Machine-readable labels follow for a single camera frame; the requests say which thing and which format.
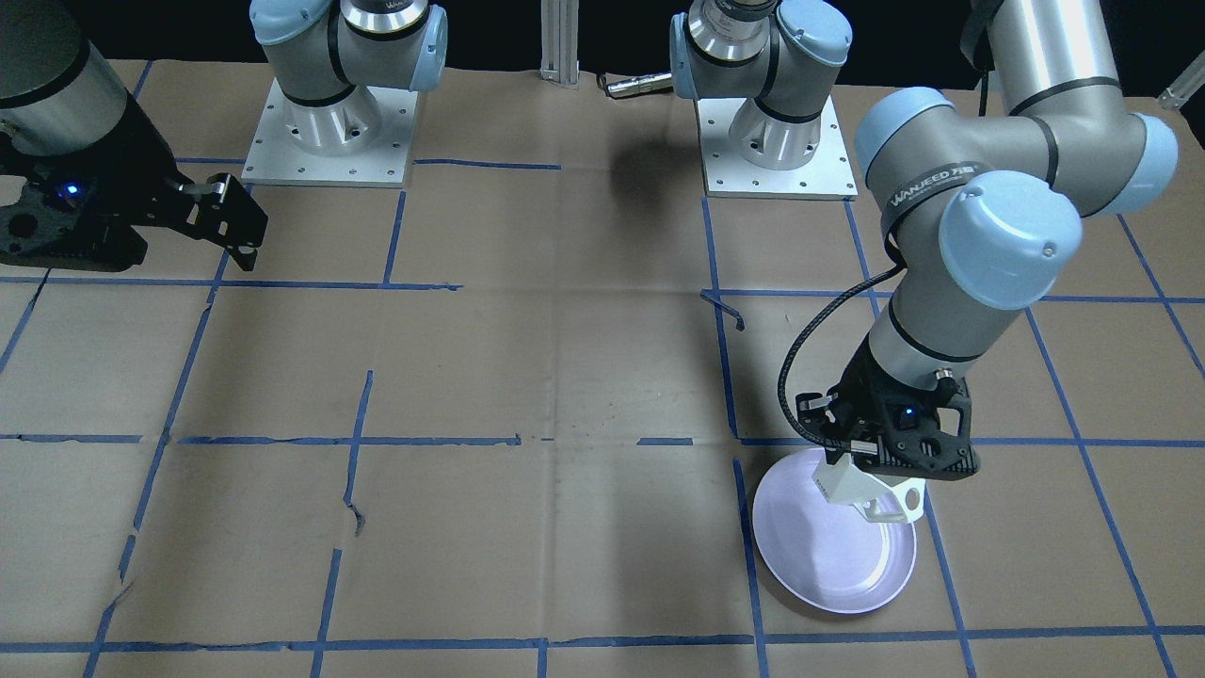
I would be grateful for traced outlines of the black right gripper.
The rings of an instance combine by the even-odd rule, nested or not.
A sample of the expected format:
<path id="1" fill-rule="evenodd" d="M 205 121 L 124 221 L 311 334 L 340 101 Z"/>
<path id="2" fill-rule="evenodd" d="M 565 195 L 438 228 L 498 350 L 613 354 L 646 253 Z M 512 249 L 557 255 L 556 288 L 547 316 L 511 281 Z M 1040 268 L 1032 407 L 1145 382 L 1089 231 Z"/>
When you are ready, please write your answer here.
<path id="1" fill-rule="evenodd" d="M 148 244 L 134 226 L 165 226 L 255 267 L 268 216 L 233 173 L 189 182 L 133 96 L 116 128 L 86 151 L 34 157 L 2 132 L 2 175 L 27 179 L 1 210 L 1 263 L 120 273 Z"/>

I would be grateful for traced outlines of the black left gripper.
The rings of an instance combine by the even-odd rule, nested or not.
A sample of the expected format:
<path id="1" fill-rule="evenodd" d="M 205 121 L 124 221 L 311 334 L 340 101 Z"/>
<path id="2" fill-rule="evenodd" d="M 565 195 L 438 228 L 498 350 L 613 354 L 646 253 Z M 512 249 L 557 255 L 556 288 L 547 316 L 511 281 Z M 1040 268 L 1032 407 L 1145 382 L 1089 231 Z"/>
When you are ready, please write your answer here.
<path id="1" fill-rule="evenodd" d="M 970 442 L 972 400 L 962 378 L 912 389 L 884 372 L 866 343 L 825 395 L 797 396 L 797 415 L 827 448 L 827 462 L 847 452 L 862 472 L 960 481 L 980 460 Z"/>

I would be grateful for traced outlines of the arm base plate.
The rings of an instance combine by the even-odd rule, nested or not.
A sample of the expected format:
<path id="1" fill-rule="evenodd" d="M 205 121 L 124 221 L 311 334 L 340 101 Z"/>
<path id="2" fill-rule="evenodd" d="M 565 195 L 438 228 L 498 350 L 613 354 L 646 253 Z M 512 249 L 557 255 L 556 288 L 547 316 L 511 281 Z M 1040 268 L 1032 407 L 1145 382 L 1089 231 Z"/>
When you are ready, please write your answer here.
<path id="1" fill-rule="evenodd" d="M 710 197 L 857 196 L 856 172 L 831 98 L 817 119 L 771 119 L 752 99 L 696 102 L 705 191 Z"/>
<path id="2" fill-rule="evenodd" d="M 255 185 L 401 188 L 408 176 L 419 94 L 358 87 L 307 107 L 268 92 L 241 179 Z"/>

